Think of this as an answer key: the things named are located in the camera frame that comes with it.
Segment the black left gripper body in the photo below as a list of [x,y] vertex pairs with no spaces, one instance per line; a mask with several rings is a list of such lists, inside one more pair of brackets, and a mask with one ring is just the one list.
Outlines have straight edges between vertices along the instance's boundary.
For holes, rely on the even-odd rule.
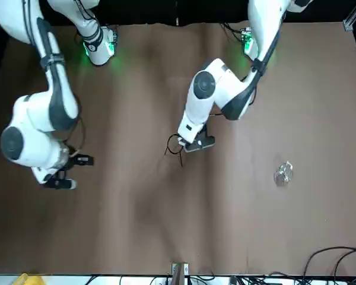
[[207,126],[197,133],[193,143],[186,143],[184,146],[185,151],[199,151],[215,145],[215,137],[208,135]]

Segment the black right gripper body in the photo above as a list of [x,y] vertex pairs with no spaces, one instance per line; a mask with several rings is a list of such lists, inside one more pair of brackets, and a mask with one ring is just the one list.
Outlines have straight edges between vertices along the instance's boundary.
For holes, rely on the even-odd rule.
[[65,178],[67,176],[67,172],[72,169],[75,166],[75,162],[68,161],[66,165],[64,165],[61,169],[58,171],[58,177],[59,178]]

